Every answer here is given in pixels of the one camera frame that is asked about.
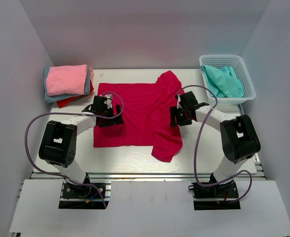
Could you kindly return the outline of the crimson red t shirt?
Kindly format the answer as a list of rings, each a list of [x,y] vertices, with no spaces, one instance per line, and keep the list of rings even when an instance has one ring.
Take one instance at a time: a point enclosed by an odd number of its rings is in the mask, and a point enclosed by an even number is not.
[[[155,83],[101,83],[98,95],[114,92],[113,105],[123,105],[124,123],[95,127],[95,148],[151,146],[151,155],[171,162],[183,142],[178,126],[170,125],[170,107],[182,84],[172,71],[162,73]]]

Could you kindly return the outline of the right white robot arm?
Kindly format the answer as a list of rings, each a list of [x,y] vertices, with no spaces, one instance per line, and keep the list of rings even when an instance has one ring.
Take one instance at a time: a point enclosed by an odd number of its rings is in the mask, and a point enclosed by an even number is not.
[[[170,126],[191,125],[192,121],[201,122],[194,148],[194,176],[196,183],[210,189],[210,192],[221,197],[227,192],[229,183],[240,173],[241,166],[261,149],[258,135],[251,118],[247,115],[232,117],[216,109],[218,100],[213,106],[199,103],[192,91],[176,94],[177,105],[170,108]],[[204,127],[208,125],[220,132],[223,158],[217,169],[211,174],[210,183],[203,184],[197,175],[197,154]]]

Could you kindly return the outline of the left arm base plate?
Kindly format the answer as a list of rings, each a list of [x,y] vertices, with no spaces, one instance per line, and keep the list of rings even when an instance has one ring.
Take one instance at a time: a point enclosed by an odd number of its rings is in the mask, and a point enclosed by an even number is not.
[[[105,210],[110,201],[111,183],[92,182],[91,186],[63,183],[59,209]]]

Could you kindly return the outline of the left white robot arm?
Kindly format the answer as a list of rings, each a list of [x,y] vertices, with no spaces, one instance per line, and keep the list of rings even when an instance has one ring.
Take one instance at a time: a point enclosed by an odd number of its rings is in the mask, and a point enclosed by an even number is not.
[[[71,113],[64,121],[50,120],[45,128],[39,149],[39,158],[54,166],[60,175],[74,184],[74,191],[80,197],[90,194],[88,174],[75,160],[77,137],[95,127],[124,124],[124,102],[115,105],[113,93],[95,96],[93,103],[81,113]]]

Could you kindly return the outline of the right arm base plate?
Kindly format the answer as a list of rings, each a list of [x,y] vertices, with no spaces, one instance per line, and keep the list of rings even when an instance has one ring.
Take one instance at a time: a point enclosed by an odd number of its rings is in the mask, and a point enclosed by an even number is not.
[[[235,181],[212,187],[192,183],[188,190],[193,194],[194,210],[238,210],[241,209]]]

